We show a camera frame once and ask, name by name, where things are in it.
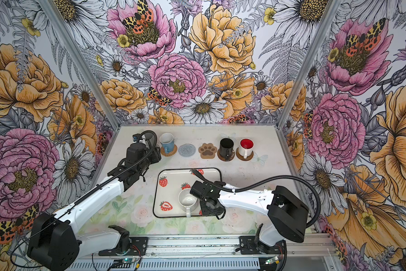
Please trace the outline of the blue floral mug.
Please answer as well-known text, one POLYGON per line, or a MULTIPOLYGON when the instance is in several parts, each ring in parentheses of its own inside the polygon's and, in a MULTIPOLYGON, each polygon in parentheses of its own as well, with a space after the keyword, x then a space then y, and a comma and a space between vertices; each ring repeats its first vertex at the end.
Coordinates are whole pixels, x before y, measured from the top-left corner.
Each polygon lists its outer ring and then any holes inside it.
POLYGON ((160 143, 166 152, 172 151, 174 147, 174 136, 171 133, 164 133, 160 136, 160 143))

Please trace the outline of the rattan wicker round coaster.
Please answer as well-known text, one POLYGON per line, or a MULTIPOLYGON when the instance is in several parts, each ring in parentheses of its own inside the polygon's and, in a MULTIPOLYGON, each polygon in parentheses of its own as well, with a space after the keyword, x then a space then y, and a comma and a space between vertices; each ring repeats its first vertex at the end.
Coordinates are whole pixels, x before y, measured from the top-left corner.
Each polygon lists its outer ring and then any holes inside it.
POLYGON ((171 157, 171 156, 175 155, 177 151, 178 151, 177 145, 174 145, 172 151, 170 151, 170 152, 166 152, 165 148, 163 146, 161 147, 161 155, 163 155, 165 157, 171 157))

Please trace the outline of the grey-blue woven round coaster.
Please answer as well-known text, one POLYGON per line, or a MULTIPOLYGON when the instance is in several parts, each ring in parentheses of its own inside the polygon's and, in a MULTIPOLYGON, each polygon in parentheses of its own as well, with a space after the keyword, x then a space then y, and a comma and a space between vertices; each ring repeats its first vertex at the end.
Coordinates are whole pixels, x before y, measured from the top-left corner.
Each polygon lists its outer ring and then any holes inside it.
POLYGON ((181 157, 189 158, 196 153, 196 147, 193 144, 186 143, 178 148, 178 152, 181 157))

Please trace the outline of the cork paw print coaster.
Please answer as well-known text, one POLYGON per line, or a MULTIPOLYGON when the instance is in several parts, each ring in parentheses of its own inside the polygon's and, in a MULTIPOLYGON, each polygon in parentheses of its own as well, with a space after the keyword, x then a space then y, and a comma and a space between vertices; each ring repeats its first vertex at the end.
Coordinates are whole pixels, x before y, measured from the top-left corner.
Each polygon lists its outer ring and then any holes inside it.
POLYGON ((198 148, 198 152, 200 154, 201 159, 214 159, 215 155, 218 152, 218 149, 212 143, 203 143, 198 148))

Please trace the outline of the black mug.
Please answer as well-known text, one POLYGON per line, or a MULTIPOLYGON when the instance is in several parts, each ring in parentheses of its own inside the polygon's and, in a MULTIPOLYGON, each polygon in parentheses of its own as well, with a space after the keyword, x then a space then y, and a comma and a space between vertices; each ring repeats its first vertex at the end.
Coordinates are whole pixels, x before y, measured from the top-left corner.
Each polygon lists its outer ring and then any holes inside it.
POLYGON ((224 161, 230 161, 234 157, 234 142, 230 138, 223 138, 220 141, 219 156, 224 161))

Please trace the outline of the white mug red inside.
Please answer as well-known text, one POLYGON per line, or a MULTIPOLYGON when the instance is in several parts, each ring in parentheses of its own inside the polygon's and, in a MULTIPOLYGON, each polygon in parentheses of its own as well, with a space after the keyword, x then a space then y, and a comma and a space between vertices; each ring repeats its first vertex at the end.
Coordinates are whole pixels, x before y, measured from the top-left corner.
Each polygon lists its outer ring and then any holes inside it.
POLYGON ((251 158, 253 155, 254 142, 249 138, 240 141, 238 151, 243 160, 251 158))

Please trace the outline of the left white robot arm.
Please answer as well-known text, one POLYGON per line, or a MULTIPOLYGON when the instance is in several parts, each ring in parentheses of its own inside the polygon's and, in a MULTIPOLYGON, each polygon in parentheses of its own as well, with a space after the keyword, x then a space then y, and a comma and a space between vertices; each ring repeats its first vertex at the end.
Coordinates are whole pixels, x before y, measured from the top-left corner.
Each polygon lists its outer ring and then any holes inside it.
POLYGON ((102 183, 56 213, 43 213, 34 220, 28 257, 52 271, 64 271, 76 259, 100 251, 127 254, 131 248, 130 234, 122 227, 112 225, 87 236, 78 232, 95 213, 143 178, 149 166, 160 160, 158 146, 131 144, 126 157, 102 183))

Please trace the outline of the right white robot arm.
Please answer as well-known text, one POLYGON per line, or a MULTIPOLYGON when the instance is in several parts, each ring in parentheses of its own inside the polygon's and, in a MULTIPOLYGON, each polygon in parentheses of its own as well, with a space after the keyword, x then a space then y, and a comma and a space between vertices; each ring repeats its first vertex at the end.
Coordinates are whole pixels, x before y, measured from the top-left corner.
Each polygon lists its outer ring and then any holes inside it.
POLYGON ((273 247, 286 239, 295 243, 304 242, 309 208, 284 186, 275 190, 247 190, 223 182, 208 184, 196 181, 190 190, 204 208, 203 214, 221 217, 227 208, 239 208, 265 215, 264 223, 256 234, 259 245, 273 247))

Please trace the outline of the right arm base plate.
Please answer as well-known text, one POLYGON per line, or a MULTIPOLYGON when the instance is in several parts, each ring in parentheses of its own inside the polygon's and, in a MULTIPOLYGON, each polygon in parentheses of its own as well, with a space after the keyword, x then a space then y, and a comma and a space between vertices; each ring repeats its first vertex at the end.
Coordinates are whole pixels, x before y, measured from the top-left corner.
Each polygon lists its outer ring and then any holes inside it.
POLYGON ((269 247, 261 241, 256 241, 252 236, 240 236, 239 247, 235 249, 236 252, 240 252, 241 255, 281 255, 285 253, 286 241, 281 240, 274 246, 269 247))

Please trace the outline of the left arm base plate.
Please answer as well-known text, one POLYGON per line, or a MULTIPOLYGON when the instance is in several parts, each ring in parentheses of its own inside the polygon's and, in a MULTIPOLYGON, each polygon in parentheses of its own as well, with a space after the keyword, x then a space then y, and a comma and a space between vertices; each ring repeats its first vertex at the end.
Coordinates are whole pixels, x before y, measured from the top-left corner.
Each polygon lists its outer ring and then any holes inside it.
POLYGON ((99 256, 144 256, 148 247, 148 237, 121 238, 115 248, 98 252, 99 256))

